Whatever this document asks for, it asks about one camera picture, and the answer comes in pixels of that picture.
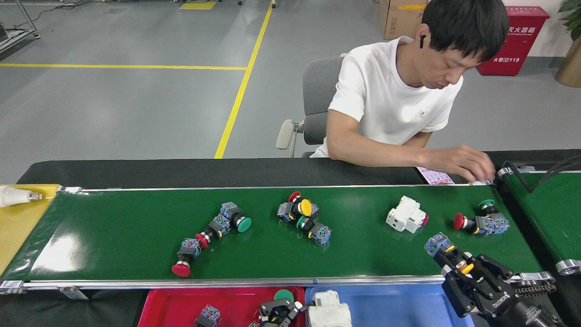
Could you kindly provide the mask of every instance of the man's right hand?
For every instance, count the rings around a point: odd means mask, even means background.
[[[422,167],[460,175],[469,182],[484,182],[495,178],[496,170],[488,155],[467,145],[425,151]]]

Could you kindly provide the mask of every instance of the red fire extinguisher box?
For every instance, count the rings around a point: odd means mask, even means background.
[[[510,21],[507,39],[494,58],[476,67],[481,75],[517,75],[544,21],[550,17],[537,6],[506,8]]]

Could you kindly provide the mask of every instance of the epoxy floor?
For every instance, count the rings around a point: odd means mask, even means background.
[[[23,23],[9,3],[0,2],[0,21]],[[34,19],[61,4],[24,6]],[[45,12],[35,22],[40,40],[0,54],[0,183],[48,160],[285,157],[275,142],[283,120],[304,117],[304,67],[383,41],[371,0],[180,6]],[[581,147],[581,91],[537,59],[517,77],[468,72],[449,125],[428,147]],[[298,154],[314,148],[299,136]]]

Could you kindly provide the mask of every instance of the white circuit breaker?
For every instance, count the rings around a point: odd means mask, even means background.
[[[353,327],[349,306],[339,302],[336,291],[317,292],[313,300],[315,305],[307,309],[311,327]]]
[[[415,233],[420,226],[425,225],[427,219],[426,213],[419,209],[419,203],[402,196],[397,207],[389,211],[385,222],[400,232],[407,229],[409,232]]]

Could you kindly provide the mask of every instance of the potted plant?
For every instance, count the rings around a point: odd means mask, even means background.
[[[565,0],[559,12],[569,12],[569,15],[561,18],[571,31],[573,45],[569,49],[565,61],[559,68],[555,79],[564,85],[581,87],[581,0]]]

